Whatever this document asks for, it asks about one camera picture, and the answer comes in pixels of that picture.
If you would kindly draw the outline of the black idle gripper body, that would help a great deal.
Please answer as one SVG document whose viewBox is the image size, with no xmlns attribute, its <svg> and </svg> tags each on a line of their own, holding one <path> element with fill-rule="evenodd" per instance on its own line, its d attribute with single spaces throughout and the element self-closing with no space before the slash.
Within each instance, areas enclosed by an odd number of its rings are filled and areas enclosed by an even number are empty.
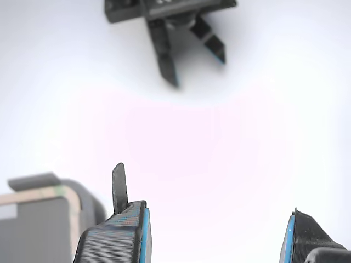
<svg viewBox="0 0 351 263">
<path fill-rule="evenodd" d="M 207 26 L 203 15 L 237 6 L 237 1 L 105 1 L 104 13 L 114 24 L 136 18 L 165 20 L 173 27 L 183 24 Z"/>
</svg>

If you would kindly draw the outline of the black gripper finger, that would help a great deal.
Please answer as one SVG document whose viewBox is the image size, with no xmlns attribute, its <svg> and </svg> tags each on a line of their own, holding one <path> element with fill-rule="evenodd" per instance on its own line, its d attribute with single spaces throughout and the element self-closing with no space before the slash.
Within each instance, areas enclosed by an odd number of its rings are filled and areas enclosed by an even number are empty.
<svg viewBox="0 0 351 263">
<path fill-rule="evenodd" d="M 289 217 L 280 263 L 348 263 L 348 250 L 335 242 L 315 221 L 299 210 Z"/>
<path fill-rule="evenodd" d="M 74 262 L 151 263 L 152 235 L 146 201 L 129 202 L 123 163 L 112 172 L 114 213 L 80 236 Z"/>
</svg>

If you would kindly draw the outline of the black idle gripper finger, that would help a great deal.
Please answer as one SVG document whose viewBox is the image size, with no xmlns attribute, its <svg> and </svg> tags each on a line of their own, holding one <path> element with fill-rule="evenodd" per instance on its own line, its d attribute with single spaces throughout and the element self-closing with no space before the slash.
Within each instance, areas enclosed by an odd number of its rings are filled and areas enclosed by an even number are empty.
<svg viewBox="0 0 351 263">
<path fill-rule="evenodd" d="M 210 25 L 197 16 L 190 31 L 204 44 L 204 46 L 223 64 L 226 62 L 225 45 L 213 32 Z"/>
<path fill-rule="evenodd" d="M 178 87 L 178 78 L 173 58 L 171 43 L 166 23 L 162 19 L 147 21 L 149 35 L 152 40 L 162 78 L 174 87 Z"/>
</svg>

